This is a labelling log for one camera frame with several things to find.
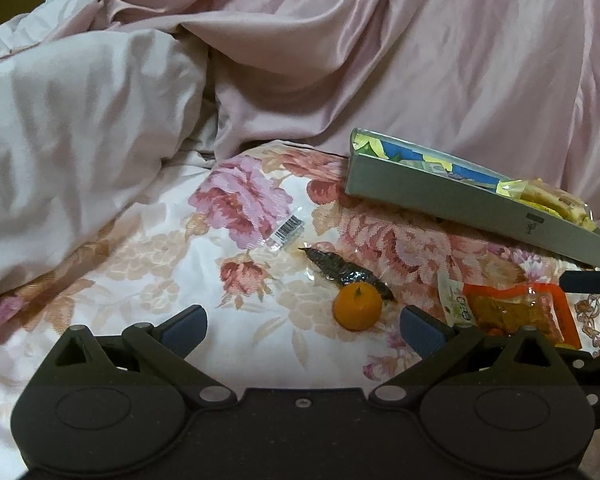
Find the pale pink duvet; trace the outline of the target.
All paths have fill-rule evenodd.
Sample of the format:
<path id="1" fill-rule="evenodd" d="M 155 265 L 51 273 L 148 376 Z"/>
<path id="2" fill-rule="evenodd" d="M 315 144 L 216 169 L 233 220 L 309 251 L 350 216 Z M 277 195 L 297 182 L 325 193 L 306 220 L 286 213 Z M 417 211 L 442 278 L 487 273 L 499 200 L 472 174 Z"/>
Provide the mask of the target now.
<path id="1" fill-rule="evenodd" d="M 0 26 L 0 295 L 57 268 L 199 122 L 207 46 L 93 32 L 84 6 L 58 0 Z"/>

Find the floral quilt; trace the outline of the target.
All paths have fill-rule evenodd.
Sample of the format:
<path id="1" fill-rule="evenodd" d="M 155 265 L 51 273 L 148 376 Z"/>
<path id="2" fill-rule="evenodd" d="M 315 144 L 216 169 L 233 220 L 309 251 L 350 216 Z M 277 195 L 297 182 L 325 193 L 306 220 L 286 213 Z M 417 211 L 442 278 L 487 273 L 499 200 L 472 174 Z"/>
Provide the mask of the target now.
<path id="1" fill-rule="evenodd" d="M 282 142 L 219 165 L 185 154 L 57 269 L 1 297 L 0 479 L 24 471 L 12 408 L 71 325 L 116 334 L 200 304 L 209 333 L 190 360 L 234 389 L 372 388 L 416 364 L 398 315 L 406 304 L 440 314 L 439 271 L 507 288 L 554 283 L 571 268 L 536 248 L 349 197 L 347 169 L 342 157 Z M 291 214 L 304 229 L 273 252 L 265 241 Z M 352 333 L 334 321 L 337 286 L 306 258 L 308 246 L 391 288 L 396 300 L 374 328 Z"/>

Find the clear wrapper with barcode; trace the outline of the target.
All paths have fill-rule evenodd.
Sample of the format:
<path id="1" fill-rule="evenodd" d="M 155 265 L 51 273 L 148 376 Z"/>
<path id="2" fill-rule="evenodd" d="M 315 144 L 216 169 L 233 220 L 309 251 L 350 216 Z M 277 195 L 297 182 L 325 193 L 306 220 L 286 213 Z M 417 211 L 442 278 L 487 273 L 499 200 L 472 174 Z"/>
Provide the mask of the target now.
<path id="1" fill-rule="evenodd" d="M 265 241 L 265 246 L 279 252 L 293 242 L 303 231 L 304 222 L 296 214 L 291 214 Z"/>

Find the small orange mandarin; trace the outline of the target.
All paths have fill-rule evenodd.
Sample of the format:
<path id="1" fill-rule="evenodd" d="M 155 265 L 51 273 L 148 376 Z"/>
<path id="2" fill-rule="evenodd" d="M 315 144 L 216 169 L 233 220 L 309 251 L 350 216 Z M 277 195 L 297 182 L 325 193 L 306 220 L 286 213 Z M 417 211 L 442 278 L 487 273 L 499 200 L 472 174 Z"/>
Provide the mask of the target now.
<path id="1" fill-rule="evenodd" d="M 384 300 L 371 284 L 356 282 L 344 285 L 332 304 L 335 321 L 351 332 L 372 328 L 381 317 Z"/>

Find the white green snack packet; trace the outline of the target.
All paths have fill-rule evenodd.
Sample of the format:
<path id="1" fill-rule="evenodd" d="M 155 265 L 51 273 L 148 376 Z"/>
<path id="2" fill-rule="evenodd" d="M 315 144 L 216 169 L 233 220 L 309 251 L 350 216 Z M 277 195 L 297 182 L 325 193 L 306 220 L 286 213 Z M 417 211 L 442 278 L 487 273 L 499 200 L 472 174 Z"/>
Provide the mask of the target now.
<path id="1" fill-rule="evenodd" d="M 449 326 L 476 326 L 477 322 L 464 295 L 464 284 L 452 280 L 449 274 L 439 271 L 437 274 L 438 295 L 446 324 Z"/>

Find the grey snack box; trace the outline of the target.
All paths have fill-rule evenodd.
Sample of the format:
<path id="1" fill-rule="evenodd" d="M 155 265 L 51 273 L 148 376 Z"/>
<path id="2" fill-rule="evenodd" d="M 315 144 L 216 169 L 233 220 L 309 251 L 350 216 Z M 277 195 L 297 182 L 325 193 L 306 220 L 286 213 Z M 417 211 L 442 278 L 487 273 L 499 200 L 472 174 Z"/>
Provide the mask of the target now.
<path id="1" fill-rule="evenodd" d="M 350 135 L 346 193 L 471 226 L 600 266 L 600 229 L 498 195 L 513 179 L 443 152 L 365 129 Z"/>

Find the bread snack in wrapper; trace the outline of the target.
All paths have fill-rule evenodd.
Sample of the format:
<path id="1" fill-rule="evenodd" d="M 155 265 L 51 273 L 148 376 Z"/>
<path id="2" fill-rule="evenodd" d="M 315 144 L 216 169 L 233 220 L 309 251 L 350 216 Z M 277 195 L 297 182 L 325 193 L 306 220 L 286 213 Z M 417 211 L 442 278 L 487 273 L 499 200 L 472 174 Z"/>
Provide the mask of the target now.
<path id="1" fill-rule="evenodd" d="M 500 181 L 496 192 L 498 195 L 518 200 L 530 207 L 563 218 L 587 231 L 593 232 L 597 229 L 587 203 L 541 179 Z"/>

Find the pink satin curtain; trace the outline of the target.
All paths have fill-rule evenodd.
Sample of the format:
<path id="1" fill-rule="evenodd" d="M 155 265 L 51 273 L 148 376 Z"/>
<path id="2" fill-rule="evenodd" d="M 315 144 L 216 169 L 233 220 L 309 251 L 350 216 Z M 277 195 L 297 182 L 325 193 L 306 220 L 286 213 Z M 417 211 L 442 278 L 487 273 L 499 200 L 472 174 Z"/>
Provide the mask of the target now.
<path id="1" fill-rule="evenodd" d="M 369 128 L 583 198 L 600 226 L 600 0 L 64 0 L 0 27 L 186 32 L 209 49 L 215 154 L 334 153 Z"/>

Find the orange red snack packet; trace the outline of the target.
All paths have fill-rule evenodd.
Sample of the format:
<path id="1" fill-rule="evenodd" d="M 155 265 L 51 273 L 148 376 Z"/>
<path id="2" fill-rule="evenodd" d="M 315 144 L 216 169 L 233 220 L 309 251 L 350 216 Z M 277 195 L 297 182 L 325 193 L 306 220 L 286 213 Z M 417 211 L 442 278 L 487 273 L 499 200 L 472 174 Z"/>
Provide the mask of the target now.
<path id="1" fill-rule="evenodd" d="M 477 326 L 488 335 L 513 336 L 533 326 L 555 346 L 582 348 L 567 297 L 558 285 L 526 283 L 499 289 L 464 284 L 462 294 Z"/>

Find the dark seaweed snack packet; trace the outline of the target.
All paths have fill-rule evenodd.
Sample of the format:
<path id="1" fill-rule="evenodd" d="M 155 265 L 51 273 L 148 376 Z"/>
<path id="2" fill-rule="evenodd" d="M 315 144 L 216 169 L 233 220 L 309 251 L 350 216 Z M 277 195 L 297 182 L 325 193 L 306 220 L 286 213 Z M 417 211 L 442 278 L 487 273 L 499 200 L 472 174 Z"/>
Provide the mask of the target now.
<path id="1" fill-rule="evenodd" d="M 324 250 L 313 247 L 302 247 L 304 252 L 314 266 L 320 270 L 328 280 L 336 282 L 340 286 L 353 283 L 367 283 L 378 291 L 383 300 L 394 301 L 396 297 L 386 283 L 381 281 L 373 272 L 343 259 L 336 252 L 324 252 Z"/>

